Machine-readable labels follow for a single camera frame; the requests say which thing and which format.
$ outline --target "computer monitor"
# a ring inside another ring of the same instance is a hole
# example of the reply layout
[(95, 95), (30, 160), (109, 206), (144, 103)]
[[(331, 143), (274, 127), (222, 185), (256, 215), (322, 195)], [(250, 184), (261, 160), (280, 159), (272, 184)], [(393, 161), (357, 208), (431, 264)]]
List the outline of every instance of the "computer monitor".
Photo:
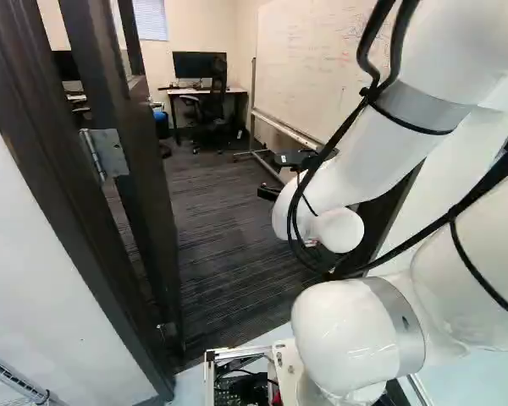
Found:
[(226, 52), (173, 52), (177, 79), (212, 78), (215, 59), (226, 60)]
[(71, 51), (53, 51), (52, 55), (62, 81), (81, 80), (77, 63), (75, 63)]

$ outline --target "window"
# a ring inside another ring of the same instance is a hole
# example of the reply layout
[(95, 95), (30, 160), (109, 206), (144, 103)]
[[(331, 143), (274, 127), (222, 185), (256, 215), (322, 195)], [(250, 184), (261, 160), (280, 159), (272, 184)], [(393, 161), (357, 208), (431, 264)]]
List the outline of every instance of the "window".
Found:
[(164, 0), (133, 0), (140, 40), (167, 41), (168, 21)]

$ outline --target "gray band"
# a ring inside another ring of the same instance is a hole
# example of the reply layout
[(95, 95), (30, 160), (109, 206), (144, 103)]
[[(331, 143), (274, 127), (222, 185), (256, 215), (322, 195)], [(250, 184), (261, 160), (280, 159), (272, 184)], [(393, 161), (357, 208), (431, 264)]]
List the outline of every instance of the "gray band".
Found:
[(393, 322), (400, 355), (397, 376), (418, 372), (425, 362), (425, 338), (414, 310), (402, 293), (385, 279), (366, 277), (362, 282), (376, 294)]
[(406, 123), (434, 131), (455, 129), (473, 108), (437, 99), (399, 80), (382, 92), (375, 104)]

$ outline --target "robotic arm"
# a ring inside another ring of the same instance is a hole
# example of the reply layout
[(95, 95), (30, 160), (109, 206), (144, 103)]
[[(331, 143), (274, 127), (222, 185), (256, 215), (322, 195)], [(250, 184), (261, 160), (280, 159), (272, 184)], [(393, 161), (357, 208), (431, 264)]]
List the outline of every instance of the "robotic arm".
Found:
[[(297, 207), (304, 240), (348, 252), (362, 221), (346, 206), (379, 197), (442, 142), (508, 75), (508, 2), (424, 0), (412, 19), (399, 79), (366, 107), (306, 187)], [(296, 182), (273, 209), (273, 229), (287, 239)]]
[[(301, 200), (304, 240), (354, 249), (363, 225), (346, 206), (388, 191), (508, 77), (508, 2), (424, 0), (403, 61), (305, 188), (316, 215)], [(282, 239), (296, 187), (273, 209)], [(470, 347), (508, 350), (508, 180), (434, 233), (410, 269), (307, 289), (292, 327), (306, 373), (339, 405), (374, 403), (387, 380)]]

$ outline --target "office chair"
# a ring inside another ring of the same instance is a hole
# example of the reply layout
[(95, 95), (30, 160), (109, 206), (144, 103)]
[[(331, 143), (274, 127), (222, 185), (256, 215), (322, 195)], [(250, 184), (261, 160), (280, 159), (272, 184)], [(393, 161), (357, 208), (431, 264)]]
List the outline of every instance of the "office chair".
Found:
[(192, 153), (197, 154), (202, 146), (214, 145), (218, 154), (224, 150), (230, 134), (230, 123), (224, 118), (224, 100), (228, 79), (228, 64), (225, 60), (215, 57), (213, 63), (213, 82), (211, 90), (202, 97), (183, 95), (179, 98), (192, 111), (186, 114), (196, 124), (196, 132), (192, 137), (194, 142)]

